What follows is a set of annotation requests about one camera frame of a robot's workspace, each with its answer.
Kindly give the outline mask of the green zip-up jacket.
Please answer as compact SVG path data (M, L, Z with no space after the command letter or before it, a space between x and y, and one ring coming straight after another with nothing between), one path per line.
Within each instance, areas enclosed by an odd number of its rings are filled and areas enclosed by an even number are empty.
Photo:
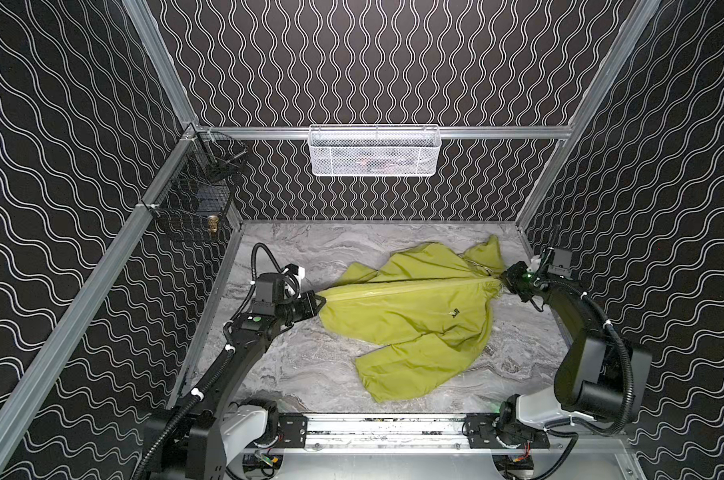
M352 263L321 291L319 317L326 330L375 345L355 367L376 402L412 400L463 373L483 352L504 270L495 235L462 253L422 243L379 269Z

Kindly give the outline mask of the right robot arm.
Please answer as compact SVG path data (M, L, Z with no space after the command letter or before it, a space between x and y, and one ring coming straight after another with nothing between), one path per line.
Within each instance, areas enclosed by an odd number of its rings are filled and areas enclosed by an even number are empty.
M554 383L541 391L514 395L502 404L498 438L511 445L541 432L578 425L613 436L637 420L652 366L652 352L623 337L593 296L572 278L572 254L549 247L530 266L520 261L501 280L525 303L540 298L559 319L568 351Z

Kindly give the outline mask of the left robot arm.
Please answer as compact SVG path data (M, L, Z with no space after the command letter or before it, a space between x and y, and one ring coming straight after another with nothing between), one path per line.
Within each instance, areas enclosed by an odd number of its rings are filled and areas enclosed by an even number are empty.
M274 340L317 317L326 300L302 288L296 264L273 262L272 270L259 273L259 253L275 258L266 244L253 246L250 287L223 327L222 350L179 405L150 416L133 478L234 479L231 465L249 445L269 448L278 442L279 410L273 402L239 406L232 397Z

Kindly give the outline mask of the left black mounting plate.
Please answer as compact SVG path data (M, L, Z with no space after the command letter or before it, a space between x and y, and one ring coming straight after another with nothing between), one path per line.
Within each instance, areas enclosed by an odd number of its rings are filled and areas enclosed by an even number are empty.
M275 414L265 410L249 412L245 416L236 415L222 428L227 453L256 448L304 448L307 433L307 416Z

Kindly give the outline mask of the black mounting plate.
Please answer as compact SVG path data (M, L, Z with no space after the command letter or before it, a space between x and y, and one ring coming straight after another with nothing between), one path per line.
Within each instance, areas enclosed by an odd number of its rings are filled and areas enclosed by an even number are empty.
M524 450L528 447L548 449L551 446L543 430L529 427L515 418L503 420L499 414L467 414L462 433L471 449Z
M256 448L304 448L307 433L307 416L275 414L265 410L249 412L245 416L236 415L222 428L227 453Z

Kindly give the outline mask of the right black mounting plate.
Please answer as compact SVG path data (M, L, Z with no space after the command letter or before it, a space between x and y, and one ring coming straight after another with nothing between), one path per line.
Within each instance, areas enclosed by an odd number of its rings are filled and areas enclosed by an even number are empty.
M529 427L515 418L503 420L499 414L467 414L462 433L471 449L524 450L528 447L548 449L551 446L543 430Z

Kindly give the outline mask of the white mesh wall basket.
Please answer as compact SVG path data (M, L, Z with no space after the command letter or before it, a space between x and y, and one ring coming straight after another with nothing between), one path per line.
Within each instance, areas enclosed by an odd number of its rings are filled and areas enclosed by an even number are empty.
M438 126L428 124L315 124L307 144L316 176L430 177L442 136Z

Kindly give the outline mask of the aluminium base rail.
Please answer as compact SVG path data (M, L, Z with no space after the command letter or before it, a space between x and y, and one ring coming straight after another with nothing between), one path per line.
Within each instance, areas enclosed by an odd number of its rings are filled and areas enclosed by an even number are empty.
M308 433L304 448L290 449L246 449L239 453L227 453L222 437L226 427L236 415L265 410L262 406L245 405L235 412L215 418L210 413L190 414L181 420L176 429L163 438L162 430L168 425L170 414L164 413L150 422L146 428L146 449L154 454L157 461L165 459L193 458L232 459L243 452L255 450L295 450L299 453L412 453L412 454L523 454L555 453L568 443L563 428L545 432L550 440L548 449L524 450L471 449L468 439L462 433L467 414L302 414L308 417Z

